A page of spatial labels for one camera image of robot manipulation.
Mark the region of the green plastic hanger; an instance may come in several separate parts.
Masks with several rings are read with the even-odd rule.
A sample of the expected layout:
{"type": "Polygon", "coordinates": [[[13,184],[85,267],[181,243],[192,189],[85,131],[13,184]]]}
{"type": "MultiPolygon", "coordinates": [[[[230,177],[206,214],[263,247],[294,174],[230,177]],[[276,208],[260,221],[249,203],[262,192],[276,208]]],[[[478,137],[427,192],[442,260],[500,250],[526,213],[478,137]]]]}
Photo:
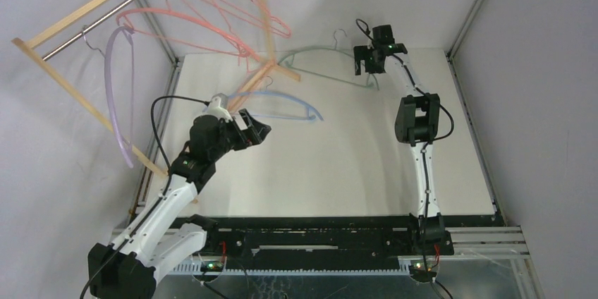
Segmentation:
{"type": "Polygon", "coordinates": [[[342,50],[338,47],[338,38],[336,36],[336,33],[338,31],[341,31],[343,33],[343,35],[345,37],[347,37],[347,33],[344,29],[342,28],[338,28],[336,30],[333,31],[333,41],[334,44],[332,46],[319,46],[319,45],[312,45],[312,46],[306,46],[306,47],[300,47],[297,49],[292,49],[289,50],[286,54],[284,54],[281,58],[278,59],[277,64],[279,66],[282,66],[284,68],[288,68],[292,71],[300,71],[301,73],[307,73],[310,75],[315,75],[317,77],[320,78],[325,78],[328,80],[333,80],[336,81],[338,83],[344,83],[344,84],[349,84],[349,85],[353,85],[353,86],[357,86],[357,87],[362,87],[365,89],[375,89],[376,91],[380,91],[380,85],[379,85],[379,81],[378,79],[373,76],[372,74],[368,74],[366,76],[366,81],[364,84],[359,84],[359,83],[354,83],[352,81],[349,80],[343,80],[340,78],[336,78],[330,75],[324,75],[315,71],[309,71],[309,70],[305,70],[302,68],[299,68],[297,66],[294,65],[295,62],[295,57],[297,55],[301,55],[301,54],[310,54],[312,52],[334,52],[336,54],[341,54],[345,57],[348,57],[350,59],[354,59],[354,55],[349,54],[349,52],[347,50],[342,50]]]}

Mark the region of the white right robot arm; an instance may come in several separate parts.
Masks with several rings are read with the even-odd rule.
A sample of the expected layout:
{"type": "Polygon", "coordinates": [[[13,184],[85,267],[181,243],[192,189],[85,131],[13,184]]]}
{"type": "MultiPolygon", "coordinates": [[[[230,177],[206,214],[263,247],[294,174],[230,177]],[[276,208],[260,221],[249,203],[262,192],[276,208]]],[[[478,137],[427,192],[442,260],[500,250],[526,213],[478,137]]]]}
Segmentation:
{"type": "Polygon", "coordinates": [[[410,217],[415,228],[408,238],[408,247],[425,254],[445,238],[444,220],[435,194],[432,176],[433,143],[439,131],[440,98],[428,92],[410,64],[405,45],[395,41],[390,25],[370,28],[362,19],[355,21],[369,40],[367,45],[353,47],[355,74],[385,73],[405,89],[399,102],[394,132],[399,143],[409,146],[415,167],[417,204],[410,217]]]}

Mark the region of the purple plastic hanger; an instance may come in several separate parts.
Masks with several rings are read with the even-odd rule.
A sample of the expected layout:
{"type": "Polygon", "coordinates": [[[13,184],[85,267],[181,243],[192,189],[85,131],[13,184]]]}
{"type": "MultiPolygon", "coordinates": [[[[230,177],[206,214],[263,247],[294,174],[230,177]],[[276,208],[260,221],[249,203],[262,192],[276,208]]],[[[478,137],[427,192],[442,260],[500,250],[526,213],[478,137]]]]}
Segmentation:
{"type": "Polygon", "coordinates": [[[133,35],[135,31],[128,26],[118,26],[109,36],[108,42],[106,43],[105,50],[101,50],[99,47],[93,47],[87,40],[86,25],[81,28],[80,35],[83,37],[86,46],[92,50],[97,51],[104,59],[104,91],[106,95],[106,102],[109,111],[110,125],[112,126],[114,137],[116,139],[118,148],[121,156],[123,157],[126,166],[132,169],[135,165],[133,162],[133,143],[132,136],[134,130],[134,113],[135,113],[135,44],[133,35]],[[116,38],[121,35],[128,43],[130,48],[130,95],[129,95],[129,130],[128,137],[123,135],[123,131],[118,122],[118,112],[116,110],[116,103],[114,99],[114,85],[112,82],[112,55],[114,52],[114,45],[116,38]]]}

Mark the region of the pink curved plastic hanger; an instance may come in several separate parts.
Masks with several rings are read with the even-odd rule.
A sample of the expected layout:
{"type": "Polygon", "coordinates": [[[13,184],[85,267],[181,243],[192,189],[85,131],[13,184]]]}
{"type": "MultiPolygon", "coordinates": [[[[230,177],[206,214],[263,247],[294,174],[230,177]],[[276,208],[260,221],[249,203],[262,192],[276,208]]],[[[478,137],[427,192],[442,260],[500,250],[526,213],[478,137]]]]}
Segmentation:
{"type": "Polygon", "coordinates": [[[237,56],[239,58],[252,58],[256,61],[261,60],[260,56],[257,55],[255,50],[244,43],[244,41],[239,37],[239,35],[233,29],[233,24],[230,22],[231,18],[237,18],[239,21],[246,21],[247,23],[256,26],[256,17],[252,16],[249,20],[243,18],[238,14],[240,11],[238,8],[233,7],[232,10],[229,9],[231,5],[227,2],[227,0],[200,0],[212,8],[215,8],[223,20],[221,23],[213,23],[210,21],[210,19],[204,17],[189,1],[180,1],[191,10],[192,13],[190,15],[172,9],[170,1],[164,0],[166,4],[165,8],[132,8],[120,12],[116,15],[116,23],[119,26],[128,26],[135,32],[139,32],[140,30],[134,27],[133,23],[130,21],[130,15],[145,12],[161,16],[170,16],[175,18],[177,21],[185,20],[193,25],[197,25],[201,28],[218,34],[233,48],[233,50],[229,52],[230,55],[237,56]]]}

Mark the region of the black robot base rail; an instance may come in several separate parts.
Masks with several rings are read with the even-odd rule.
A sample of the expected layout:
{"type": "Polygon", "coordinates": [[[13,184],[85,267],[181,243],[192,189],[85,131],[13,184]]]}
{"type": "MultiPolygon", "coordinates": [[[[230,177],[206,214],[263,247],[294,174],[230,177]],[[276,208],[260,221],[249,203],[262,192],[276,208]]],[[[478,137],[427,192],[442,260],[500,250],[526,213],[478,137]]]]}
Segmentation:
{"type": "Polygon", "coordinates": [[[399,257],[453,255],[459,230],[503,227],[497,215],[217,217],[196,257],[246,271],[390,271],[399,257]]]}

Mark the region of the blue plastic hanger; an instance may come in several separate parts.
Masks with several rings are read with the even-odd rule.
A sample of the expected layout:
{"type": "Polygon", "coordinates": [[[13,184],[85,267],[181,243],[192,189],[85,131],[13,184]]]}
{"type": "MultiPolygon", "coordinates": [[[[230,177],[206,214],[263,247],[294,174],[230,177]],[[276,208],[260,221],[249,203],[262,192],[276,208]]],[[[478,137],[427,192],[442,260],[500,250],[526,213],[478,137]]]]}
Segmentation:
{"type": "Polygon", "coordinates": [[[324,117],[311,103],[289,93],[270,90],[274,82],[267,77],[266,87],[254,91],[234,92],[229,94],[228,107],[233,109],[234,102],[247,102],[253,116],[268,119],[280,119],[299,122],[322,122],[324,117]]]}

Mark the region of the pink notched hanger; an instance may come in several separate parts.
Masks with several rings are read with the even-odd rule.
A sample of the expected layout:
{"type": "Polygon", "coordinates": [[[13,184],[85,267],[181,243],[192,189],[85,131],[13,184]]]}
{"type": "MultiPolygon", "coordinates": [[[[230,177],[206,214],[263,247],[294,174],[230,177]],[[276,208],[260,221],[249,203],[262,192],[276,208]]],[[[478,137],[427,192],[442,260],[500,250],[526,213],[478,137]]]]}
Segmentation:
{"type": "MultiPolygon", "coordinates": [[[[180,0],[169,0],[169,1],[172,5],[172,9],[186,13],[188,15],[191,14],[190,11],[181,3],[180,0]]],[[[165,7],[166,7],[166,4],[163,1],[163,3],[159,4],[157,7],[154,7],[154,8],[165,8],[165,7]]],[[[205,13],[211,22],[213,22],[213,23],[218,23],[218,22],[221,23],[222,22],[222,19],[216,14],[216,11],[213,8],[207,8],[205,6],[201,6],[200,11],[205,13]]],[[[185,20],[177,21],[175,18],[172,18],[170,16],[161,16],[161,15],[157,15],[157,14],[155,14],[155,16],[157,17],[158,21],[161,23],[161,26],[165,33],[165,36],[157,36],[156,34],[152,35],[148,32],[147,32],[147,35],[164,38],[170,42],[171,46],[175,43],[179,43],[179,44],[184,44],[185,46],[188,46],[188,47],[199,49],[201,51],[222,53],[222,54],[228,54],[228,55],[230,55],[229,52],[233,50],[233,48],[228,43],[226,43],[226,41],[224,41],[224,39],[222,39],[218,34],[215,34],[209,30],[201,28],[197,25],[193,25],[192,23],[189,23],[185,20]]],[[[236,27],[236,32],[238,34],[240,25],[245,25],[245,24],[234,23],[233,25],[236,27]]],[[[260,58],[261,58],[261,60],[258,61],[260,63],[265,63],[268,61],[267,57],[260,56],[260,58]]],[[[240,58],[240,59],[245,59],[246,61],[249,61],[252,58],[240,58]]]]}

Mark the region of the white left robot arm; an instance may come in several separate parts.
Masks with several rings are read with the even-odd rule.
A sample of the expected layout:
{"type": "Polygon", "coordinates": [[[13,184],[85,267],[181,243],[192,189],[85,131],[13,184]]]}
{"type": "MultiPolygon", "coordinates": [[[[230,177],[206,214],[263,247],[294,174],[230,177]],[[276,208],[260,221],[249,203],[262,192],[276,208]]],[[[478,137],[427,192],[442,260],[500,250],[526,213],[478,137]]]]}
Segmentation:
{"type": "Polygon", "coordinates": [[[88,256],[89,279],[80,297],[152,298],[159,282],[184,259],[200,251],[219,249],[214,220],[194,215],[176,234],[163,239],[180,212],[194,200],[216,172],[216,163],[230,151],[261,144],[271,126],[239,112],[246,127],[239,128],[227,111],[198,116],[189,139],[169,167],[162,191],[109,244],[97,243],[88,256]]]}

